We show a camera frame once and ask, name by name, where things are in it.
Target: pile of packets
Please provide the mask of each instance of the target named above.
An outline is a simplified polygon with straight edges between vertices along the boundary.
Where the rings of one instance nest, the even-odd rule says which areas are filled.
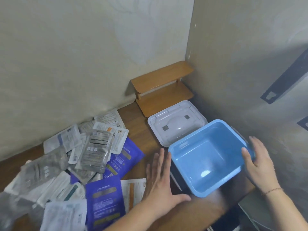
[[[127,135],[114,109],[46,140],[0,193],[0,230],[24,214],[44,231],[103,230],[124,216],[146,184],[120,180],[144,157]]]

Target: person's left hand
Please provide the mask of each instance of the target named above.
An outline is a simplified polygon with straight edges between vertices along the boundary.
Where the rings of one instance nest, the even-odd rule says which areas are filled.
[[[171,153],[168,153],[162,171],[164,152],[165,150],[161,148],[159,154],[155,153],[152,169],[150,169],[150,164],[147,165],[147,184],[142,198],[142,203],[147,203],[148,208],[154,212],[156,219],[167,214],[177,204],[191,201],[187,194],[173,195],[171,193],[169,177]]]

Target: hand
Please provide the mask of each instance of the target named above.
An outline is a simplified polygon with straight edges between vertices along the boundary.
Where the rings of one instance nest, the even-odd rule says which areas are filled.
[[[152,163],[147,165],[147,184],[141,203],[147,203],[148,209],[154,212],[155,219],[167,214],[172,208],[183,201],[191,201],[186,194],[173,195],[170,188],[171,153],[169,152],[162,170],[164,161],[163,148],[155,153]]]
[[[242,148],[242,156],[249,179],[263,192],[263,194],[272,189],[280,188],[274,164],[267,149],[256,137],[249,137],[249,139],[256,153],[256,160],[252,162],[248,150],[244,147]]]

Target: forearm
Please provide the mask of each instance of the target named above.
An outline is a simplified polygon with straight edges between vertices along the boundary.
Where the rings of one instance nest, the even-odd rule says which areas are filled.
[[[137,204],[128,214],[109,226],[106,231],[145,231],[155,221],[146,202]]]
[[[266,195],[278,231],[308,231],[308,224],[292,200],[282,191]]]

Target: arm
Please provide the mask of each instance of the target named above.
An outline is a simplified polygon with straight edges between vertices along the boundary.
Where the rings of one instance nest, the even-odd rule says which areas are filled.
[[[164,167],[163,161],[164,149],[161,148],[160,153],[154,155],[152,169],[150,164],[147,165],[147,185],[142,201],[106,231],[145,231],[177,204],[191,200],[186,194],[172,195],[169,177],[171,153],[168,153]]]
[[[247,149],[242,148],[246,171],[249,179],[265,195],[275,226],[279,231],[308,231],[308,223],[281,189],[267,149],[256,137],[249,138],[256,153],[256,160],[252,162]]]

